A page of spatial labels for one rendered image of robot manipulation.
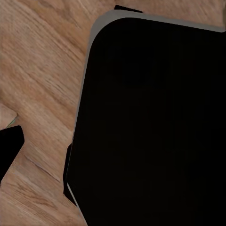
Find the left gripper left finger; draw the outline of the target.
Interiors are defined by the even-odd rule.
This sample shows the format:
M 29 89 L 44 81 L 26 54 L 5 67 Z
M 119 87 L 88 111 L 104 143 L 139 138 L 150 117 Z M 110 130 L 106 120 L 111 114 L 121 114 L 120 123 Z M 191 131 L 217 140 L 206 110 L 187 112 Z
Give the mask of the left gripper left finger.
M 24 144 L 20 125 L 0 130 L 0 182 Z

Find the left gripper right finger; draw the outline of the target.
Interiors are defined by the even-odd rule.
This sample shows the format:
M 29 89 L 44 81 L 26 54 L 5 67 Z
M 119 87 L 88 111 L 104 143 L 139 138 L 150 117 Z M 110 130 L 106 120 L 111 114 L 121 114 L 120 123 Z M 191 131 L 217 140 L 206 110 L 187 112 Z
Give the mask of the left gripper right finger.
M 220 126 L 216 125 L 212 137 L 211 137 L 211 142 L 221 155 L 221 157 L 224 159 L 226 162 L 226 127 L 225 126 Z

